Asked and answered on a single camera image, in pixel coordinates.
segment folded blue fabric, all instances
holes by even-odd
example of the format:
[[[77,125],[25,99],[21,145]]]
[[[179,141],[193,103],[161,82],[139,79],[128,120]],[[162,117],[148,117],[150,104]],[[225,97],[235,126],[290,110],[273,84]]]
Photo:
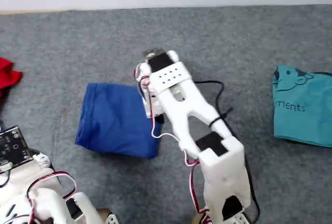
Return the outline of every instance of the folded blue fabric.
[[[332,74],[279,65],[272,91],[274,136],[332,147]]]
[[[89,83],[75,144],[97,152],[153,158],[159,140],[151,136],[151,129],[136,87]],[[155,134],[160,132],[156,123]]]

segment gray carpet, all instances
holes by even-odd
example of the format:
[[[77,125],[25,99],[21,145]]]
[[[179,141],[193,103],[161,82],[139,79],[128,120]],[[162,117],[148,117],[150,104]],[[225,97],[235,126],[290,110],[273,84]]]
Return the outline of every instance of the gray carpet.
[[[74,145],[88,82],[133,85],[151,47],[174,49],[196,80],[226,84],[222,108],[245,145],[264,224],[331,223],[332,150],[273,137],[271,78],[278,64],[332,71],[332,6],[69,11],[0,16],[0,56],[24,78],[1,118],[76,179],[121,223],[190,223],[189,168],[171,138],[156,159],[100,155]],[[211,103],[217,85],[200,85]],[[194,137],[207,133],[197,121]],[[164,131],[170,131],[167,121]],[[202,201],[203,179],[195,175]]]

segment teal fabric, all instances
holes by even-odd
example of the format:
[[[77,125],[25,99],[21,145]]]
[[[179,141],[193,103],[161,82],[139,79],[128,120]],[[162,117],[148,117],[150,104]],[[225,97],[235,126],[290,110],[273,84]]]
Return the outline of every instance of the teal fabric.
[[[272,92],[275,137],[332,147],[332,74],[279,65]]]

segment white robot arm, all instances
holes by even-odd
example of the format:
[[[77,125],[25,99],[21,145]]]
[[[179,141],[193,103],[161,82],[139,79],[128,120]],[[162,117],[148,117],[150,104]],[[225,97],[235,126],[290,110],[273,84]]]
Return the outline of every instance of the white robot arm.
[[[198,159],[204,176],[207,220],[214,224],[247,224],[242,214],[250,205],[251,187],[243,145],[231,134],[216,109],[206,102],[175,51],[146,52],[134,71],[148,118],[165,113],[179,147]],[[188,117],[195,116],[212,132],[194,141]]]
[[[64,197],[58,176],[75,185]],[[105,222],[88,197],[75,189],[68,173],[54,172],[45,154],[27,147],[18,126],[0,133],[1,224],[118,224],[113,214]]]

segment circuit board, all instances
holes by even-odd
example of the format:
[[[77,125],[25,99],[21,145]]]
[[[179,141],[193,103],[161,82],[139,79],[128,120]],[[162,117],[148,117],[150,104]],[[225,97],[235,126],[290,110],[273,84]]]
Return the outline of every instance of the circuit board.
[[[31,160],[33,157],[18,125],[0,132],[0,172]]]

